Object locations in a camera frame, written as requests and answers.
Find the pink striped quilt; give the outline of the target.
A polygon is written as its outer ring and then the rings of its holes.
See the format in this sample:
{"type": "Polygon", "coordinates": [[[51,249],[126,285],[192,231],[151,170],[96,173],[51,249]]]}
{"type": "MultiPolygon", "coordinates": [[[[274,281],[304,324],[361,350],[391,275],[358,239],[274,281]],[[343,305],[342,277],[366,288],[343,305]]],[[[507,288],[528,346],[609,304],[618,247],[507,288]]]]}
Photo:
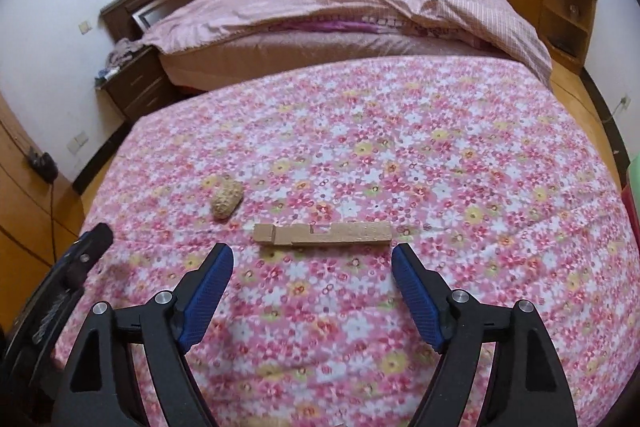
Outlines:
{"type": "Polygon", "coordinates": [[[491,44],[542,83],[551,75],[549,51],[506,0],[193,0],[140,41],[176,55],[299,23],[382,35],[449,31],[491,44]]]}

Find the wooden clothespin half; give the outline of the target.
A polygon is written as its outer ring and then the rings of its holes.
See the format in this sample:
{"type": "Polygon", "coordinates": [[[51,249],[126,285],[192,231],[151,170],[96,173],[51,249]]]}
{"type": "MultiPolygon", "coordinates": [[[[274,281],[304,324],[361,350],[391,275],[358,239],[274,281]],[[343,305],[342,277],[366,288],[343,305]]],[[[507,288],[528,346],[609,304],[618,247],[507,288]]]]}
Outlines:
{"type": "Polygon", "coordinates": [[[333,223],[328,227],[313,225],[254,225],[254,242],[278,247],[316,247],[345,245],[386,245],[392,241],[387,222],[333,223]]]}

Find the dark wooden nightstand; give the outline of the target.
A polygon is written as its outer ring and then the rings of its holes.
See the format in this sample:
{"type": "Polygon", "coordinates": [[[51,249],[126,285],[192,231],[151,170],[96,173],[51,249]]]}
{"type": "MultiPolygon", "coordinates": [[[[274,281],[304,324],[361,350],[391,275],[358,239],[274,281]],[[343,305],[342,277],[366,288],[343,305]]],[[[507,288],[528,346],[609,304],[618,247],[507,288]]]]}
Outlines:
{"type": "Polygon", "coordinates": [[[177,89],[160,64],[155,48],[140,50],[98,90],[106,93],[129,124],[178,101],[177,89]]]}

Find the red and green bin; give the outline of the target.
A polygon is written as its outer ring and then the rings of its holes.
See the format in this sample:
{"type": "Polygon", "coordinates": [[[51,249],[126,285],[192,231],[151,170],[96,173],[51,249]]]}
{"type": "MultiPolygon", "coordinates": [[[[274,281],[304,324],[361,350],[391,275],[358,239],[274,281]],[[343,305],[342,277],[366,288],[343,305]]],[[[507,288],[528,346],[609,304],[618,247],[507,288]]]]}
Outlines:
{"type": "Polygon", "coordinates": [[[628,213],[634,239],[640,247],[640,155],[637,155],[627,168],[622,201],[628,213]]]}

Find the clothes pile on nightstand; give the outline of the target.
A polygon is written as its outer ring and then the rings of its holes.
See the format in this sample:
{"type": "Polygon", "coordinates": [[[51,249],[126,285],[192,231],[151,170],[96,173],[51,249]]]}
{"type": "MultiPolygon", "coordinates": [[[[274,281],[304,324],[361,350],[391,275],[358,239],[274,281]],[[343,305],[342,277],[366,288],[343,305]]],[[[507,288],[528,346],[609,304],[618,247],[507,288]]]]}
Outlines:
{"type": "Polygon", "coordinates": [[[98,72],[96,78],[106,79],[108,75],[115,74],[122,65],[131,61],[143,48],[144,44],[140,40],[132,41],[128,38],[118,40],[107,55],[105,66],[98,72]]]}

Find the pink floral table cloth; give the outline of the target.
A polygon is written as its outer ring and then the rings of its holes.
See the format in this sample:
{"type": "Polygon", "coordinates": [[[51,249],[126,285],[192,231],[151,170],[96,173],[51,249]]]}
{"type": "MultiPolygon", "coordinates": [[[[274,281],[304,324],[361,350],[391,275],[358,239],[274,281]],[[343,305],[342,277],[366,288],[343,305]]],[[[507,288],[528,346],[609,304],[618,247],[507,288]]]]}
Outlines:
{"type": "Polygon", "coordinates": [[[223,426],[403,426],[438,358],[386,248],[264,248],[254,225],[387,222],[477,300],[537,308],[580,425],[639,362],[639,251],[620,191],[575,119],[522,64],[387,57],[299,69],[169,106],[134,125],[93,201],[112,247],[54,350],[93,305],[142,305],[216,243],[234,271],[188,355],[223,426]],[[244,197],[216,221],[217,179],[244,197]]]}

